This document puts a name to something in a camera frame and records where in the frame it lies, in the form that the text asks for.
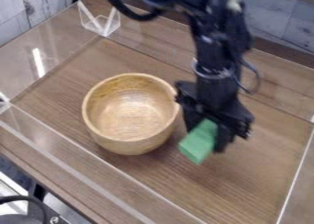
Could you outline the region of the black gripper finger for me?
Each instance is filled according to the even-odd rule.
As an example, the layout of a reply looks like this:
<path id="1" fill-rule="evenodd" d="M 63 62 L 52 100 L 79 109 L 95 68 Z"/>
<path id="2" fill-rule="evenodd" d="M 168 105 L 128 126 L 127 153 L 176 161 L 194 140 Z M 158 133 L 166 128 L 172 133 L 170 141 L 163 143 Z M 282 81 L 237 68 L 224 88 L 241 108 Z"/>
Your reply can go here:
<path id="1" fill-rule="evenodd" d="M 183 114 L 187 131 L 191 131 L 204 119 L 203 107 L 200 105 L 184 106 Z"/>
<path id="2" fill-rule="evenodd" d="M 224 124 L 218 124 L 216 129 L 216 142 L 215 142 L 215 152 L 224 152 L 230 143 L 234 142 L 237 134 L 231 127 Z"/>

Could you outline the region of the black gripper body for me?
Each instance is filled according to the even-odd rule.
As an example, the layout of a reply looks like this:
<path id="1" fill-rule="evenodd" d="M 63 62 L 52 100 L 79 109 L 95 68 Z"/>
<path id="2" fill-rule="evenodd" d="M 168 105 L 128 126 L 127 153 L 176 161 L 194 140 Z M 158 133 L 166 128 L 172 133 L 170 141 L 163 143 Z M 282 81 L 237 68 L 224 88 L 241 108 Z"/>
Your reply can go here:
<path id="1" fill-rule="evenodd" d="M 195 73 L 196 81 L 176 81 L 175 101 L 184 106 L 203 107 L 204 119 L 218 124 L 231 127 L 237 136 L 243 139 L 249 137 L 253 113 L 242 104 L 239 93 L 241 74 L 235 70 L 229 70 L 222 74 Z"/>

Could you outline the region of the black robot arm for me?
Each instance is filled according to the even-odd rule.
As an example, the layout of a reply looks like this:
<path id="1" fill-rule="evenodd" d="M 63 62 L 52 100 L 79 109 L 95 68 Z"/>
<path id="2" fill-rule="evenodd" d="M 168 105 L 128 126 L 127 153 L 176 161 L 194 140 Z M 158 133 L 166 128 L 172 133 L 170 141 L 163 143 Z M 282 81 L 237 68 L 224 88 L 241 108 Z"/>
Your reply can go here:
<path id="1" fill-rule="evenodd" d="M 243 55 L 251 48 L 246 0 L 143 1 L 187 16 L 195 44 L 195 80 L 175 83 L 176 102 L 184 111 L 187 130 L 194 130 L 206 119 L 214 122 L 214 151 L 222 152 L 237 137 L 247 137 L 254 121 L 238 98 Z"/>

